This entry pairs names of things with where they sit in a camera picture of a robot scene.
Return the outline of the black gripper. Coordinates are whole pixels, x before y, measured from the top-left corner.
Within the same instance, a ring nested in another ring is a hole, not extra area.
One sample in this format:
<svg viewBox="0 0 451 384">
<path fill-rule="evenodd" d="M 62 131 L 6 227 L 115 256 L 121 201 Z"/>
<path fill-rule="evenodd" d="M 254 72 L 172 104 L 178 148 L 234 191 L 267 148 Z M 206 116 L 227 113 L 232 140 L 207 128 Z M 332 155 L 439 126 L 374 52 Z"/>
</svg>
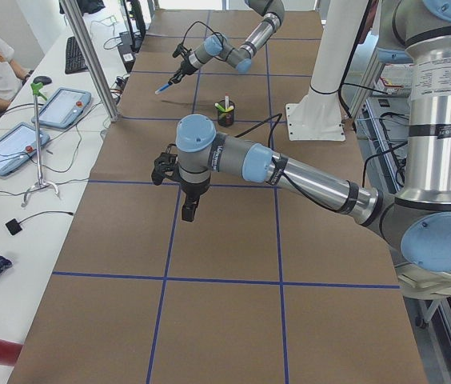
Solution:
<svg viewBox="0 0 451 384">
<path fill-rule="evenodd" d="M 182 77 L 191 75 L 196 71 L 196 68 L 189 61 L 182 61 L 179 72 L 175 73 L 169 80 L 170 84 L 178 84 Z"/>
<path fill-rule="evenodd" d="M 198 183 L 182 180 L 181 188 L 186 194 L 186 198 L 182 206 L 182 220 L 185 222 L 193 222 L 200 197 L 210 188 L 210 178 Z"/>
</svg>

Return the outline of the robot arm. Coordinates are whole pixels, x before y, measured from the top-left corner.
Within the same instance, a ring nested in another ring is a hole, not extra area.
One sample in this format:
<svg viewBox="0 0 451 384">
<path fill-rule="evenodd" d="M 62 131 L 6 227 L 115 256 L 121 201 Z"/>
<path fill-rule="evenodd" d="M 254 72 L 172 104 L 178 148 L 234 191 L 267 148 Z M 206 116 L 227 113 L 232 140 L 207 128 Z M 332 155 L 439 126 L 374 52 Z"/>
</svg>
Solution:
<svg viewBox="0 0 451 384">
<path fill-rule="evenodd" d="M 176 137 L 184 221 L 194 219 L 211 174 L 231 174 L 282 190 L 277 224 L 288 278 L 373 269 L 386 250 L 406 266 L 451 272 L 451 2 L 385 1 L 382 14 L 382 45 L 413 60 L 403 188 L 387 194 L 349 180 L 361 163 L 354 140 L 309 149 L 284 142 L 284 155 L 193 114 Z"/>
<path fill-rule="evenodd" d="M 281 27 L 285 17 L 285 7 L 279 0 L 253 0 L 245 1 L 245 4 L 262 16 L 262 21 L 245 41 L 236 48 L 228 42 L 224 34 L 211 30 L 211 35 L 192 50 L 185 47 L 186 36 L 184 36 L 173 52 L 174 58 L 182 57 L 181 64 L 169 81 L 158 90 L 158 93 L 179 83 L 186 75 L 200 70 L 213 58 L 226 62 L 240 74 L 249 70 L 252 58 Z"/>
</svg>

